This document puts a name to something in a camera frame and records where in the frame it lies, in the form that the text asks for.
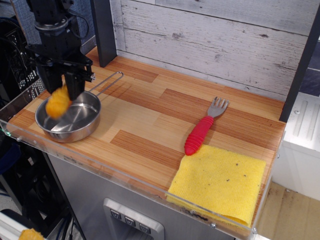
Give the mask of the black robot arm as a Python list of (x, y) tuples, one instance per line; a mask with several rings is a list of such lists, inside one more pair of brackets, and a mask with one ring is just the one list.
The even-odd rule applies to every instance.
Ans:
[(27, 49), (35, 54), (33, 63), (47, 91), (53, 93), (66, 84), (73, 101), (92, 82), (92, 60), (81, 52), (82, 36), (77, 18), (71, 10), (72, 0), (29, 0), (34, 14), (34, 27), (41, 43), (30, 44)]

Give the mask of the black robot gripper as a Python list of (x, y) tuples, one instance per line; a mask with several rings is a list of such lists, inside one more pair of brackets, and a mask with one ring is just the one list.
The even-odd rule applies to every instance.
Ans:
[(27, 48), (35, 54), (37, 73), (46, 90), (52, 94), (63, 86), (74, 101), (85, 90), (85, 81), (95, 79), (93, 61), (81, 52), (81, 36), (76, 17), (62, 17), (53, 22), (35, 21), (41, 43)]

